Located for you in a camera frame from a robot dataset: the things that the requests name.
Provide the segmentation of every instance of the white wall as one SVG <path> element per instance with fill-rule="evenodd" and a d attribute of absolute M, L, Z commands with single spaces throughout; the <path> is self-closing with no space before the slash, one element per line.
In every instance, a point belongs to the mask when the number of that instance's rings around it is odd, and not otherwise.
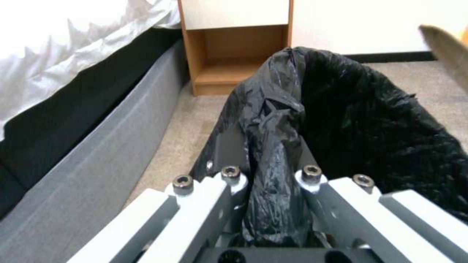
<path fill-rule="evenodd" d="M 468 0 L 294 0 L 292 46 L 341 54 L 426 51 L 422 23 L 460 34 Z"/>

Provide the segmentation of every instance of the wooden nightstand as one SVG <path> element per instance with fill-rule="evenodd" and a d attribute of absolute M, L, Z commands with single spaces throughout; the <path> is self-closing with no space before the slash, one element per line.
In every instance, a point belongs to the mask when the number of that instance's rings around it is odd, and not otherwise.
<path fill-rule="evenodd" d="M 293 0 L 178 0 L 193 94 L 229 94 L 290 46 Z"/>

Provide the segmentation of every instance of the black baseboard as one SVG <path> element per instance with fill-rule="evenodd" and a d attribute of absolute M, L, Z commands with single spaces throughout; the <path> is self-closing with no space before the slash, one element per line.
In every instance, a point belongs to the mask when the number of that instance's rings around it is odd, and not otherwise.
<path fill-rule="evenodd" d="M 432 52 L 402 52 L 402 53 L 380 53 L 380 54 L 357 54 L 345 55 L 345 57 L 359 63 L 383 63 L 383 62 L 407 62 L 407 61 L 433 61 L 437 60 Z"/>

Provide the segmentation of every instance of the white bed sheet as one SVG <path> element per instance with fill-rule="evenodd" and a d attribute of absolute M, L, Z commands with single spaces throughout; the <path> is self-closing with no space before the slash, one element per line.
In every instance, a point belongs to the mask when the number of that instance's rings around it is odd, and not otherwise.
<path fill-rule="evenodd" d="M 150 27 L 179 28 L 177 0 L 0 3 L 0 141 L 5 124 Z"/>

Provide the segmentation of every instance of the plastic bag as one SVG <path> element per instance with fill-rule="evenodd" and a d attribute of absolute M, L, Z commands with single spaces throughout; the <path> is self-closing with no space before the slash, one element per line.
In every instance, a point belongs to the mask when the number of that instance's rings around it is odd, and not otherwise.
<path fill-rule="evenodd" d="M 239 123 L 251 192 L 248 246 L 305 246 L 311 230 L 294 182 L 300 135 L 327 178 L 362 173 L 383 192 L 414 189 L 468 221 L 468 156 L 459 142 L 384 75 L 346 57 L 286 48 L 229 96 L 190 174 L 207 175 L 216 136 Z"/>

